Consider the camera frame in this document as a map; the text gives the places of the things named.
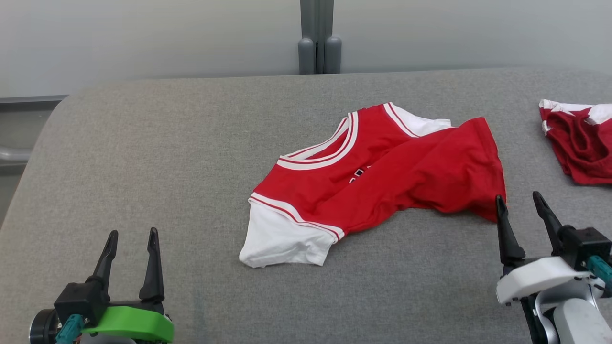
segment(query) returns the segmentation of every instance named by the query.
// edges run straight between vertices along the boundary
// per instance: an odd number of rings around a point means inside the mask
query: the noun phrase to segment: clothing
[[[484,118],[455,128],[393,103],[350,113],[327,141],[279,158],[255,189],[240,260],[323,265],[329,247],[407,208],[496,220],[506,195]]]
[[[540,101],[542,130],[563,172],[583,185],[612,184],[612,104]]]

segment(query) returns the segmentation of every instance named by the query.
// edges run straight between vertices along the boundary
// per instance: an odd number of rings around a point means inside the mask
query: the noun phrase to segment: gray fabric surface
[[[93,270],[119,230],[109,292],[135,299],[149,228],[160,231],[176,343],[528,343],[519,305],[496,302],[494,224],[409,209],[333,246],[323,267],[238,260],[247,197],[280,154],[328,138],[347,112],[392,101],[458,125],[484,116],[529,256],[550,254],[531,201],[612,237],[612,189],[564,176],[540,99],[612,102],[612,77],[483,69],[110,84],[71,95],[36,144],[0,230],[0,343],[66,283]],[[612,320],[612,304],[600,303]]]

